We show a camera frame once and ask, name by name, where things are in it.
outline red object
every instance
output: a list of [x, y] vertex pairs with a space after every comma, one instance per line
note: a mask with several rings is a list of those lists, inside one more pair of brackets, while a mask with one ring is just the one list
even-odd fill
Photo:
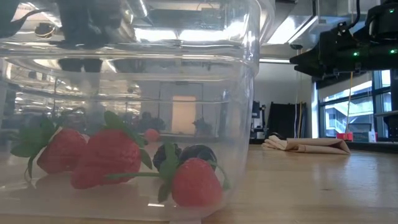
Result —
[[110, 180], [106, 176], [135, 173], [140, 166], [139, 146], [121, 130], [104, 130], [88, 141], [86, 151], [72, 174], [71, 185], [76, 189], [88, 189], [98, 185], [120, 184], [131, 178]]
[[193, 158], [177, 169], [172, 196], [182, 207], [209, 207], [221, 202], [223, 189], [209, 163]]
[[337, 139], [342, 139], [344, 141], [354, 141], [353, 133], [343, 133], [343, 134], [338, 133], [336, 135], [336, 138]]
[[159, 137], [160, 134], [158, 131], [156, 131], [155, 129], [148, 129], [145, 133], [144, 133], [144, 137], [148, 142], [156, 142]]
[[73, 171], [85, 147], [86, 140], [79, 132], [64, 128], [44, 149], [37, 165], [48, 174]]

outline wooden table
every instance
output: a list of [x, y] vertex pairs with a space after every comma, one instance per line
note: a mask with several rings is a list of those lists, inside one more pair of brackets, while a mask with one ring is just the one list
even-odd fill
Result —
[[[12, 224], [142, 223], [0, 216]], [[398, 223], [398, 156], [296, 154], [251, 146], [242, 186], [204, 223]]]

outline transparent bin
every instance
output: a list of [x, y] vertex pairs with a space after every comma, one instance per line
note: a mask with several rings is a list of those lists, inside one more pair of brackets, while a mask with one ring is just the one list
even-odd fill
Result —
[[199, 220], [244, 173], [271, 0], [0, 3], [0, 213]]

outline white wall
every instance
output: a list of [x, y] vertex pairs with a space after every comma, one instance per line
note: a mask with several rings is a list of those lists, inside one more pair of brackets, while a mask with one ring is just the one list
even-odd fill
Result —
[[307, 137], [312, 136], [312, 83], [311, 77], [301, 74], [302, 85], [300, 87], [300, 74], [294, 70], [294, 65], [260, 63], [260, 71], [254, 79], [254, 100], [266, 105], [266, 122], [268, 122], [271, 102], [294, 104], [298, 91], [300, 99], [307, 103]]

